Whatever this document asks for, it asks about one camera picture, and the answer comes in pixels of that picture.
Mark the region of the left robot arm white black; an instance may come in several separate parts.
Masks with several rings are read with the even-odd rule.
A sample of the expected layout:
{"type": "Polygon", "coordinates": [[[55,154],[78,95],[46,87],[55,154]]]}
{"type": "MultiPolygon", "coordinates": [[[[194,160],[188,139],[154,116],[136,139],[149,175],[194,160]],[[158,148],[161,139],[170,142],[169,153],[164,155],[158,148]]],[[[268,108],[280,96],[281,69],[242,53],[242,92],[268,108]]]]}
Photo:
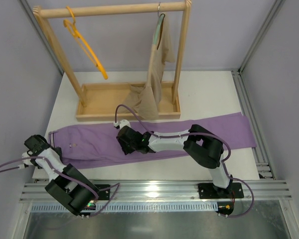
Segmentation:
{"type": "Polygon", "coordinates": [[[49,183],[47,193],[74,215],[91,201],[97,200],[98,188],[72,164],[64,165],[62,151],[55,148],[40,135],[32,135],[25,142],[27,152],[22,155],[25,165],[44,169],[49,183]]]}

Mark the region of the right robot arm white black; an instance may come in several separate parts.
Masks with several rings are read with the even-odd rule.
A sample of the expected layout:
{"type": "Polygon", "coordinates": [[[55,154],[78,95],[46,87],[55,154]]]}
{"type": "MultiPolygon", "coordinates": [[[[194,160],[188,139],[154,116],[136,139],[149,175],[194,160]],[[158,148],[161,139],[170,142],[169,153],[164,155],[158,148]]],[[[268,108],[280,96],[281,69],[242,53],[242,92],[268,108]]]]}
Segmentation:
{"type": "Polygon", "coordinates": [[[209,170],[213,189],[220,198],[231,195],[233,180],[224,164],[231,156],[231,148],[225,140],[197,124],[178,133],[140,133],[126,125],[120,128],[116,139],[125,155],[135,151],[142,154],[186,152],[196,163],[209,170]]]}

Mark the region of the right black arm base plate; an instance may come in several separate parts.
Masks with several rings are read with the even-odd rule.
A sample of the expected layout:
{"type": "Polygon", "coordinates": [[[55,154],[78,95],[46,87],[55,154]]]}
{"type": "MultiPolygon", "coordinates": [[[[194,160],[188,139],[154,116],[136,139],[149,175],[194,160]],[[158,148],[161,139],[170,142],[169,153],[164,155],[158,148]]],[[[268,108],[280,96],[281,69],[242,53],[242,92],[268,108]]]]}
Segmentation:
{"type": "Polygon", "coordinates": [[[226,189],[216,187],[213,183],[199,183],[198,193],[200,199],[244,198],[242,185],[240,183],[231,183],[226,189]]]}

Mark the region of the purple trousers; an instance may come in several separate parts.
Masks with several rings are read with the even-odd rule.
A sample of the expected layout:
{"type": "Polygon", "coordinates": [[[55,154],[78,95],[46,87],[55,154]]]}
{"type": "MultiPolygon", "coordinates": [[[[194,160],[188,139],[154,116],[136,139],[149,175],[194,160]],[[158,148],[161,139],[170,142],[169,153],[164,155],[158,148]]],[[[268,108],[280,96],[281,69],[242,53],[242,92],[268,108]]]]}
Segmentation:
{"type": "MultiPolygon", "coordinates": [[[[162,133],[175,133],[198,124],[225,140],[231,149],[256,147],[249,120],[241,113],[233,113],[205,119],[144,122],[152,130],[162,133]]],[[[124,155],[116,136],[118,130],[112,123],[77,124],[51,131],[47,141],[52,147],[62,151],[62,162],[72,164],[77,169],[88,169],[144,161],[163,160],[186,156],[181,151],[162,151],[142,154],[133,152],[124,155]]]]}

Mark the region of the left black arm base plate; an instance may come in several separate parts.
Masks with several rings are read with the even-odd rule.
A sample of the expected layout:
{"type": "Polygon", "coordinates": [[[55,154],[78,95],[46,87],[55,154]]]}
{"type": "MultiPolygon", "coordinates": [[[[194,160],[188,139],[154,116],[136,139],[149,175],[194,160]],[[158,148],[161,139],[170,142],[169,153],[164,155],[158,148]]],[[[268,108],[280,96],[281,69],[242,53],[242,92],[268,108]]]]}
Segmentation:
{"type": "Polygon", "coordinates": [[[95,184],[98,201],[106,201],[110,199],[110,185],[109,184],[95,184]]]}

